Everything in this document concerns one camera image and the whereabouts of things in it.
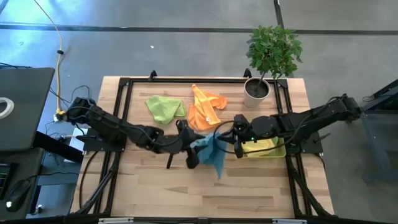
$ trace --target gray floor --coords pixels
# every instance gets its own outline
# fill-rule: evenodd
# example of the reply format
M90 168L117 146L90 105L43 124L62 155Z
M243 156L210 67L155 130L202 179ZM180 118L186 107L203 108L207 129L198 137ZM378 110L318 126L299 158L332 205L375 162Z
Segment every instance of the gray floor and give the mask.
M252 28L276 25L271 0L217 1L39 1L57 24L136 27ZM0 22L49 24L32 1L10 0ZM397 30L396 1L280 0L291 29ZM249 66L244 55L248 34L165 32L62 32L66 56L60 69L62 96L88 85L97 99L105 75L204 75L239 77ZM361 102L395 80L398 36L301 35L303 64L295 77L305 79L312 106L347 93ZM0 30L0 61L54 67L58 37L53 31ZM77 91L75 95L86 95ZM39 130L52 120L55 97L49 96ZM69 124L52 124L49 133L72 133ZM360 121L333 124L321 131L326 174L337 215L398 223L398 183L366 185L362 175L374 172ZM58 186L46 191L63 192ZM72 195L73 187L66 191ZM50 207L43 215L67 213L69 197L42 194Z

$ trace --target wooden tabletop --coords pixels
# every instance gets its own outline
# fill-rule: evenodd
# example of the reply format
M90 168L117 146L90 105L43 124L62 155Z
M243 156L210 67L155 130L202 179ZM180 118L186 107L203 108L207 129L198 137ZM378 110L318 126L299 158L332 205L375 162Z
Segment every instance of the wooden tabletop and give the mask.
M98 106L112 113L120 77L104 77ZM309 109L304 80L288 79L290 99L294 112ZM154 122L145 100L152 95L182 99L188 106L193 103L192 83L134 83L127 121L162 128L167 134L177 133L174 122L160 125ZM227 97L224 110L217 110L221 121L233 119L242 113L247 119L276 114L274 90L259 108L243 105L243 84L199 83L199 89ZM125 92L119 117L123 113ZM85 156L80 174L91 154ZM131 217L212 217L212 218L293 218L292 199L284 158L242 158L227 154L220 180L212 166L199 165L187 169L186 154L174 156L167 170L168 154L154 154L129 142L122 153L112 216ZM93 193L100 179L104 153L99 152L88 168L83 183L83 203ZM323 207L333 213L328 184L321 160L303 154L307 184ZM80 179L75 190L71 212L78 210ZM108 188L105 189L103 210ZM298 190L300 208L304 212L303 198Z

